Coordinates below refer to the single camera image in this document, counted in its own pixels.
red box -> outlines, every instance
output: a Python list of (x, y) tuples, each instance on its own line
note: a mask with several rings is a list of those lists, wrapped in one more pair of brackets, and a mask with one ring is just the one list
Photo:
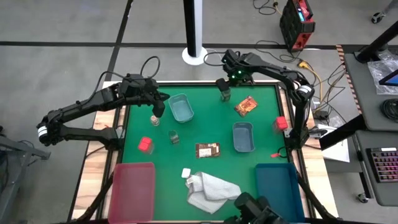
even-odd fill
[(276, 117), (276, 120), (274, 122), (274, 131), (279, 133), (287, 128), (288, 128), (288, 125), (287, 125), (285, 117), (284, 116)]
[(139, 142), (138, 149), (143, 153), (151, 154), (152, 150), (154, 149), (152, 139), (148, 137), (142, 137), (141, 141)]
[(116, 164), (109, 204), (110, 224), (150, 222), (154, 217), (155, 165)]

white pole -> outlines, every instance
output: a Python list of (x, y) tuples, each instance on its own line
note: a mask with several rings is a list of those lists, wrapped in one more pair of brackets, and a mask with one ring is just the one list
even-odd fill
[(182, 58), (189, 65), (201, 65), (207, 54), (207, 50), (202, 47), (203, 0), (184, 0), (184, 13), (188, 47), (182, 52)]

keyboard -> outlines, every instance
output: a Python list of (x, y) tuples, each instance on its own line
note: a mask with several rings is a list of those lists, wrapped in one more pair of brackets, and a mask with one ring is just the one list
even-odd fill
[(379, 183), (398, 182), (398, 151), (396, 148), (366, 149), (373, 174)]

red plastic bin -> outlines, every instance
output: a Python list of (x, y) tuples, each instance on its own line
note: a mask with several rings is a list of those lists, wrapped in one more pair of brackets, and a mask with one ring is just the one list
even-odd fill
[(154, 216), (155, 165), (117, 164), (109, 205), (110, 224), (149, 222)]

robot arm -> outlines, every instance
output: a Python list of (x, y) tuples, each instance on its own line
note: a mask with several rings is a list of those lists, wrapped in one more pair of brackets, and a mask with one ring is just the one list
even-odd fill
[(300, 149), (309, 138), (307, 120), (310, 111), (310, 101), (314, 89), (305, 77), (298, 71), (288, 70), (263, 61), (260, 56), (248, 53), (239, 55), (228, 49), (222, 58), (223, 70), (227, 73), (228, 81), (223, 78), (216, 81), (221, 93), (229, 94), (230, 86), (238, 86), (241, 83), (254, 84), (252, 74), (254, 72), (267, 75), (281, 81), (286, 86), (287, 95), (295, 106), (294, 127), (288, 133), (287, 149)]
[(46, 146), (55, 145), (63, 140), (99, 141), (107, 149), (120, 146), (120, 134), (114, 128), (102, 130), (69, 128), (64, 123), (95, 111), (108, 111), (125, 105), (153, 105), (152, 112), (156, 117), (163, 115), (163, 101), (170, 96), (157, 91), (159, 85), (152, 78), (127, 74), (121, 83), (93, 93), (87, 100), (50, 111), (37, 125), (39, 140)]

